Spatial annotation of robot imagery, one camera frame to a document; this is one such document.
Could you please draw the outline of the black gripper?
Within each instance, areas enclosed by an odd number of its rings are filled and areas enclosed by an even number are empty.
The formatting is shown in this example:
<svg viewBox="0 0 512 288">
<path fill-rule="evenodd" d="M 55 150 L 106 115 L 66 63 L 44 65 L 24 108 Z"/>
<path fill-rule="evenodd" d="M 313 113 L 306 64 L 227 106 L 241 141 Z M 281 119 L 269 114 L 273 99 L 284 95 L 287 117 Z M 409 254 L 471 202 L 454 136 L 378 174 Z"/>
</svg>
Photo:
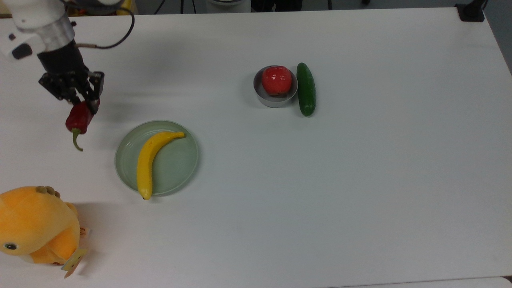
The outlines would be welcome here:
<svg viewBox="0 0 512 288">
<path fill-rule="evenodd" d="M 57 50 L 42 52 L 37 57 L 46 71 L 39 80 L 41 86 L 58 100 L 66 100 L 73 106 L 82 102 L 92 115 L 97 113 L 105 74 L 89 71 L 75 40 Z"/>
</svg>

